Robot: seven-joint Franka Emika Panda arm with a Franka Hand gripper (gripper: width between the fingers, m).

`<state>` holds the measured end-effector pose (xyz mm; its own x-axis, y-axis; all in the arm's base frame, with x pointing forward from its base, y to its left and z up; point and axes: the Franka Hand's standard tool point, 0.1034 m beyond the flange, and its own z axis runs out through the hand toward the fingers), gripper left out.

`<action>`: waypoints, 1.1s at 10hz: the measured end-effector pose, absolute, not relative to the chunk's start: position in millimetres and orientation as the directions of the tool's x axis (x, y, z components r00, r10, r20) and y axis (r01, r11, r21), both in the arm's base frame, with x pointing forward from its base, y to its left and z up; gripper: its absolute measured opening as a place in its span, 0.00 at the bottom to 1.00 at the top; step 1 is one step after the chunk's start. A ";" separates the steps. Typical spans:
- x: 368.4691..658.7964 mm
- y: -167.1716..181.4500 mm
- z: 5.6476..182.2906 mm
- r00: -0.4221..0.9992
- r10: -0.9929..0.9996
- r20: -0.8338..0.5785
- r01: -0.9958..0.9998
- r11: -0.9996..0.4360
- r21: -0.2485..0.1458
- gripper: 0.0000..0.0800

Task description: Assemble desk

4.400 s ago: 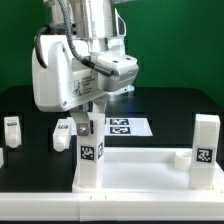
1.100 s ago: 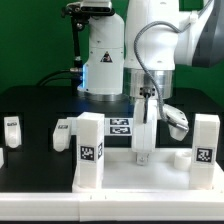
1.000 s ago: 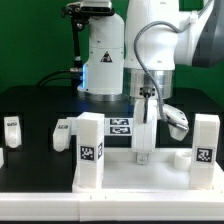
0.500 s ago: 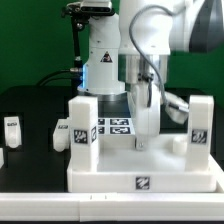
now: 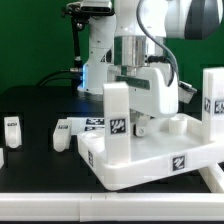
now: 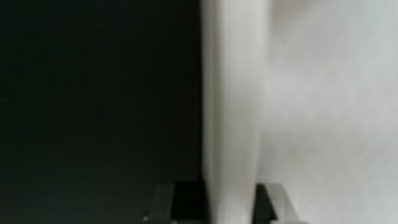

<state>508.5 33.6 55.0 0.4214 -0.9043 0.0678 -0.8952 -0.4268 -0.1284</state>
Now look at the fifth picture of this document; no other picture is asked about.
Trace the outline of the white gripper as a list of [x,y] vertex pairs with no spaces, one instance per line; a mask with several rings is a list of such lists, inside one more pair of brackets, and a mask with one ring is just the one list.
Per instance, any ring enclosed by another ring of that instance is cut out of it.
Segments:
[[[169,64],[137,67],[126,74],[120,66],[108,68],[109,82],[126,82],[129,86],[129,108],[154,118],[173,117],[178,111],[177,77]],[[140,116],[134,123],[137,137],[147,134],[149,116]]]

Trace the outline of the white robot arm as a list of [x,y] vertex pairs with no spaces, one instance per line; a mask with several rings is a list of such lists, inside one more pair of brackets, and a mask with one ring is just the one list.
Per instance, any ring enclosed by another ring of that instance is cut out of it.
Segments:
[[129,85],[133,132],[144,136],[150,118],[177,113],[196,90],[179,78],[166,38],[203,40],[220,26],[222,0],[82,0],[90,16],[89,59],[79,91],[96,98],[105,83]]

